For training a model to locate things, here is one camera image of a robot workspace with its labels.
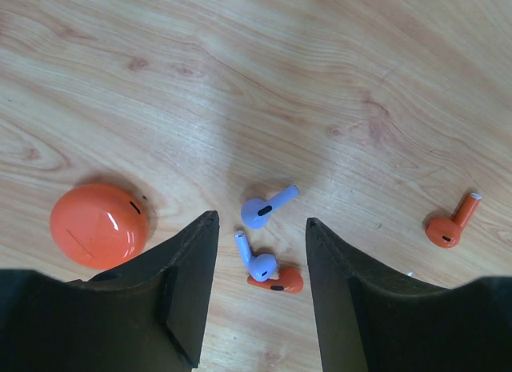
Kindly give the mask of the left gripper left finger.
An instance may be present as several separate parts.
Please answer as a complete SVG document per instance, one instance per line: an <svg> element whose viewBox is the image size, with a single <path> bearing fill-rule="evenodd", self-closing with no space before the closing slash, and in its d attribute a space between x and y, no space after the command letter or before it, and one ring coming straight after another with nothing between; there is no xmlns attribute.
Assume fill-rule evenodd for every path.
<svg viewBox="0 0 512 372"><path fill-rule="evenodd" d="M198 367L218 249L207 211L92 279L1 272L4 371L190 371Z"/></svg>

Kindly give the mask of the orange earbud under purple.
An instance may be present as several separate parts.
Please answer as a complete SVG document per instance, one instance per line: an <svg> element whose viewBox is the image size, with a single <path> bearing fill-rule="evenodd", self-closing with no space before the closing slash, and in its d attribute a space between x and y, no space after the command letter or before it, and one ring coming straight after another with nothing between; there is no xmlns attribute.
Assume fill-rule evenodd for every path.
<svg viewBox="0 0 512 372"><path fill-rule="evenodd" d="M304 280L301 273L294 268L281 268L278 278L269 278L264 282L258 282L251 276L248 276L247 283L265 290L289 294L299 294L304 288Z"/></svg>

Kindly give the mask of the orange earbud top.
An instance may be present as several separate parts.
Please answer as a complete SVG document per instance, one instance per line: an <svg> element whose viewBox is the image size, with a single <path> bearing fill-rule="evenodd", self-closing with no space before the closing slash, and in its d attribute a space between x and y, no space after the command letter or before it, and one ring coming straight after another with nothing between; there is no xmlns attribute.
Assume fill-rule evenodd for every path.
<svg viewBox="0 0 512 372"><path fill-rule="evenodd" d="M428 239L438 247L449 249L459 244L462 232L478 208L482 196L477 192L468 193L451 218L434 217L425 229Z"/></svg>

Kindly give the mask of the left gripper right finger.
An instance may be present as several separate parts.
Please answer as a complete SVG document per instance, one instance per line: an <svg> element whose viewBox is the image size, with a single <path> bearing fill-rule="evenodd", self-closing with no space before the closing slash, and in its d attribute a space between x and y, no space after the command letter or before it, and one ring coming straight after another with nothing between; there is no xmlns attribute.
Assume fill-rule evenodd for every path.
<svg viewBox="0 0 512 372"><path fill-rule="evenodd" d="M510 278L422 282L317 218L306 223L306 256L325 371L510 370Z"/></svg>

